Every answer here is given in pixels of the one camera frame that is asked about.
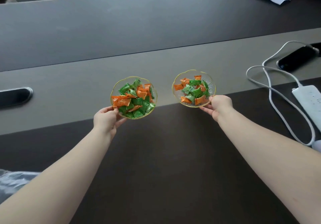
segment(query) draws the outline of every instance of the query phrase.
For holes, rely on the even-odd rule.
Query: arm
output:
[[[94,128],[70,152],[0,205],[1,224],[67,224],[102,161],[119,120],[118,110],[101,109]]]
[[[217,121],[247,163],[302,224],[321,223],[321,154],[263,128],[215,96],[201,108]]]

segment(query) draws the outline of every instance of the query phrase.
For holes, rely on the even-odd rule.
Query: power strip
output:
[[[321,93],[314,85],[292,89],[292,94],[321,132]]]

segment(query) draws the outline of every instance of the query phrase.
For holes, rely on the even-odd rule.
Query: gold rim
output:
[[[124,81],[124,80],[126,80],[126,79],[128,79],[128,78],[140,78],[140,79],[144,79],[144,80],[148,81],[148,82],[151,84],[151,86],[153,87],[153,90],[154,90],[154,92],[155,92],[155,95],[156,95],[156,100],[155,100],[155,107],[156,107],[158,95],[157,95],[157,91],[156,91],[154,85],[153,85],[148,79],[141,78],[141,77],[138,77],[138,76],[129,76],[129,77],[127,77],[127,78],[124,78],[124,79],[122,79],[122,80],[119,80],[119,81],[114,85],[114,88],[113,88],[113,90],[111,91],[111,94],[110,94],[110,103],[111,103],[111,105],[113,105],[113,100],[111,99],[111,97],[112,97],[112,94],[113,94],[113,92],[114,92],[114,89],[115,89],[116,85],[117,85],[119,82]],[[123,114],[121,114],[121,113],[119,113],[119,115],[120,115],[121,117],[123,117],[123,118],[131,119],[131,120],[141,119],[141,118],[146,117],[146,116],[148,116],[149,114],[151,114],[152,111],[155,110],[155,107],[154,107],[154,109],[151,110],[148,114],[146,114],[146,115],[144,115],[144,116],[142,116],[142,117],[139,117],[139,118],[128,118],[128,117],[123,116]]]
[[[183,103],[176,97],[176,95],[175,95],[175,92],[174,92],[174,84],[175,84],[176,79],[177,79],[180,75],[182,75],[182,74],[184,74],[184,73],[187,73],[187,72],[189,72],[189,71],[198,71],[198,70],[196,70],[196,69],[191,69],[191,70],[187,70],[186,72],[183,72],[183,73],[180,73],[179,75],[177,75],[176,78],[174,79],[173,84],[172,84],[172,92],[173,92],[173,95],[175,96],[175,98],[177,99],[177,101],[178,101],[180,104],[184,105],[184,106],[188,106],[188,107],[191,107],[191,108],[199,108],[199,107],[202,107],[202,106],[206,106],[207,104],[210,103],[210,101],[207,102],[207,103],[204,104],[204,105],[201,105],[201,106],[189,106],[189,105],[183,104]],[[208,75],[208,76],[211,78],[211,80],[213,81],[212,77],[211,77],[208,73],[201,72],[201,71],[198,71],[198,72],[204,73],[204,74]],[[214,85],[215,90],[214,90],[214,95],[212,95],[212,96],[215,96],[215,94],[216,94],[216,85],[215,85],[214,83],[213,83],[213,85]]]

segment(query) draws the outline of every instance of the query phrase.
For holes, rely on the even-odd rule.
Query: charging cable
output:
[[[277,68],[271,68],[271,67],[265,66],[265,64],[266,64],[269,60],[271,60],[271,59],[274,58],[277,54],[279,54],[279,52],[282,51],[282,49],[283,49],[287,44],[289,44],[289,43],[299,43],[299,44],[305,45],[305,46],[310,47],[310,48],[312,48],[313,50],[315,50],[315,52],[317,53],[317,55],[319,54],[319,50],[318,50],[317,48],[312,47],[310,44],[302,43],[302,42],[295,41],[295,40],[288,41],[288,42],[285,43],[274,55],[272,55],[271,57],[269,57],[268,59],[266,59],[266,60],[262,63],[261,66],[253,66],[253,67],[249,68],[249,69],[246,71],[246,77],[247,77],[250,81],[252,81],[253,83],[256,83],[256,84],[259,84],[259,85],[261,85],[261,86],[263,86],[263,87],[269,88],[269,101],[270,101],[272,107],[274,108],[274,110],[275,110],[275,111],[279,114],[279,116],[281,117],[281,119],[282,119],[282,121],[284,122],[284,124],[286,125],[287,129],[290,131],[292,137],[295,138],[296,141],[298,141],[299,143],[301,143],[301,144],[303,144],[303,145],[311,146],[311,145],[313,144],[313,142],[315,141],[315,131],[314,131],[314,128],[313,128],[313,125],[312,125],[310,119],[305,115],[305,113],[304,113],[303,111],[301,111],[300,108],[298,108],[295,104],[293,104],[293,103],[292,103],[288,98],[286,98],[282,93],[280,93],[280,92],[277,91],[276,89],[272,88],[270,76],[269,76],[268,72],[266,71],[266,69],[271,69],[271,70],[275,70],[275,71],[279,71],[279,72],[285,73],[285,74],[291,76],[291,77],[295,80],[295,82],[298,84],[298,87],[303,86],[303,85],[299,82],[299,80],[298,80],[293,74],[288,73],[288,72],[283,71],[283,70],[280,70],[280,69],[277,69]],[[267,77],[268,85],[262,84],[262,83],[254,80],[254,79],[252,79],[252,78],[250,78],[250,77],[248,76],[248,72],[249,72],[251,69],[253,69],[253,68],[263,68],[263,71],[264,71],[264,73],[265,73],[265,75],[266,75],[266,77]],[[285,120],[285,118],[283,117],[283,115],[281,114],[281,112],[276,108],[275,104],[274,104],[273,101],[272,101],[272,91],[278,93],[284,100],[286,100],[290,105],[292,105],[295,109],[297,109],[298,112],[299,112],[299,113],[304,117],[304,119],[307,121],[307,123],[308,123],[308,125],[309,125],[309,127],[310,127],[310,129],[311,129],[311,135],[312,135],[312,136],[311,136],[311,141],[310,141],[308,144],[305,144],[305,143],[303,143],[303,142],[301,142],[301,141],[299,140],[299,138],[298,138],[298,137],[295,135],[295,133],[292,131],[291,127],[289,126],[288,122]]]

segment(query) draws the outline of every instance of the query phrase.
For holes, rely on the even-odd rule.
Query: clear glass dish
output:
[[[133,82],[135,81],[135,79],[139,79],[141,82],[142,82],[142,84],[151,84],[151,88],[152,88],[152,94],[153,94],[153,96],[154,96],[154,99],[153,99],[153,102],[154,102],[154,104],[156,105],[156,102],[157,102],[157,92],[156,92],[156,89],[154,88],[154,86],[153,86],[153,84],[149,81],[149,80],[147,80],[147,79],[145,79],[145,78],[140,78],[140,77],[137,77],[137,76],[130,76],[130,77],[127,77],[127,78],[125,78],[125,79],[122,79],[122,80],[120,80],[120,81],[118,81],[116,84],[115,84],[115,86],[114,86],[114,88],[113,88],[113,91],[111,92],[111,94],[110,94],[110,103],[111,104],[113,104],[113,100],[112,100],[112,96],[119,96],[120,95],[120,93],[119,93],[119,90],[120,90],[120,88],[122,88],[126,83],[129,83],[129,84],[133,84]],[[151,112],[152,111],[154,111],[154,109],[155,108],[153,108],[148,114],[146,114],[146,115],[144,115],[144,116],[142,116],[142,117],[138,117],[138,118],[128,118],[128,117],[125,117],[122,113],[119,113],[119,115],[121,115],[122,117],[124,117],[124,118],[127,118],[127,119],[141,119],[141,118],[143,118],[143,117],[146,117],[147,115],[149,115],[149,114],[151,114]]]
[[[180,73],[174,80],[174,83],[172,85],[172,91],[173,91],[174,96],[178,100],[178,102],[180,104],[183,104],[184,106],[198,108],[198,107],[205,106],[210,103],[210,101],[206,101],[202,104],[195,105],[195,103],[182,102],[181,96],[185,96],[184,93],[181,90],[175,90],[174,85],[181,84],[182,83],[182,81],[180,81],[181,79],[184,79],[184,78],[194,79],[194,76],[196,76],[196,75],[201,75],[202,76],[201,80],[204,80],[208,84],[208,93],[210,94],[210,96],[214,96],[216,93],[216,86],[213,82],[213,79],[211,78],[211,76],[209,74],[207,74],[205,72],[200,72],[197,70],[188,70],[186,72]]]

